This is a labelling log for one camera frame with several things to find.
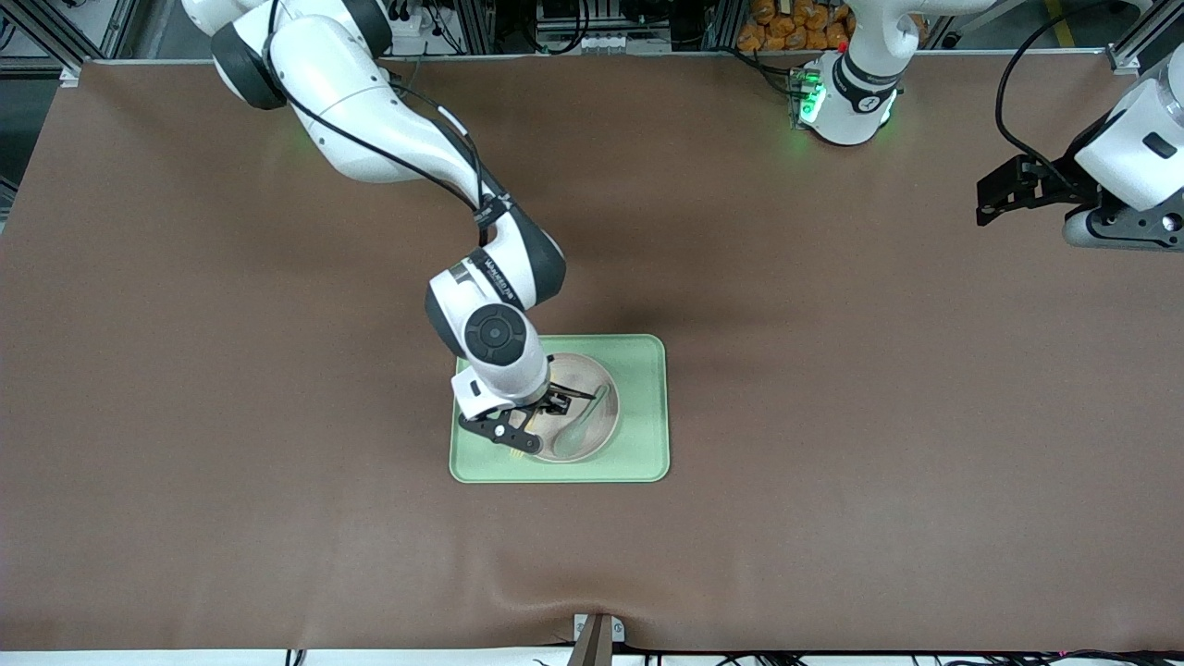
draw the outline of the brown table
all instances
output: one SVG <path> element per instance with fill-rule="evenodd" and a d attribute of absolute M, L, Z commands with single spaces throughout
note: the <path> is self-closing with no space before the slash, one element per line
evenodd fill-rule
<path fill-rule="evenodd" d="M 652 485 L 463 486 L 429 184 L 326 164 L 210 66 L 88 66 L 2 250 L 6 648 L 1184 648 L 1177 256 L 973 224 L 1003 57 L 924 57 L 857 149 L 729 58 L 427 64 L 566 249 L 546 333 L 669 353 Z M 1050 153 L 1130 79 L 1032 56 Z"/>

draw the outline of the pile of potatoes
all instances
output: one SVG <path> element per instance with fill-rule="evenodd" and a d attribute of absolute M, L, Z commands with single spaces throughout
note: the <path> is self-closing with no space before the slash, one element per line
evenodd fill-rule
<path fill-rule="evenodd" d="M 831 7 L 813 0 L 793 0 L 793 9 L 778 11 L 777 0 L 752 0 L 752 20 L 740 30 L 740 51 L 796 51 L 839 49 L 855 34 L 855 14 L 847 5 Z M 926 32 L 924 19 L 914 15 Z"/>

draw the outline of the tabletop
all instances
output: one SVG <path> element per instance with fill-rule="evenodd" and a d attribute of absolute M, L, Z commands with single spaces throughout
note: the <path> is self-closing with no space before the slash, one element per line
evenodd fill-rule
<path fill-rule="evenodd" d="M 725 57 L 426 63 L 567 252 L 542 333 L 650 333 L 671 467 L 464 486 L 426 182 L 335 173 L 208 65 L 88 65 L 0 236 L 0 645 L 1184 648 L 1175 255 L 974 226 L 1006 58 L 839 148 Z M 1050 154 L 1130 78 L 1032 55 Z"/>

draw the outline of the beige round plate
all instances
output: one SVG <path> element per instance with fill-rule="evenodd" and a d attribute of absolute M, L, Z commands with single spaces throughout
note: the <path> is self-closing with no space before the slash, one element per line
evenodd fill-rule
<path fill-rule="evenodd" d="M 583 354 L 558 353 L 551 361 L 551 380 L 597 401 L 572 398 L 564 416 L 536 414 L 527 430 L 542 440 L 535 457 L 548 462 L 577 462 L 600 450 L 620 418 L 617 385 L 603 365 Z"/>

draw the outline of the green tray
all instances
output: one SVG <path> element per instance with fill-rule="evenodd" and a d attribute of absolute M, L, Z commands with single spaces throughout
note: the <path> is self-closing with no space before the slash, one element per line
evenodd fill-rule
<path fill-rule="evenodd" d="M 462 430 L 452 404 L 449 469 L 462 484 L 649 484 L 670 469 L 665 347 L 654 335 L 542 335 L 548 354 L 571 352 L 596 359 L 617 383 L 620 420 L 612 437 L 591 457 L 546 462 Z M 468 364 L 457 360 L 457 371 Z"/>

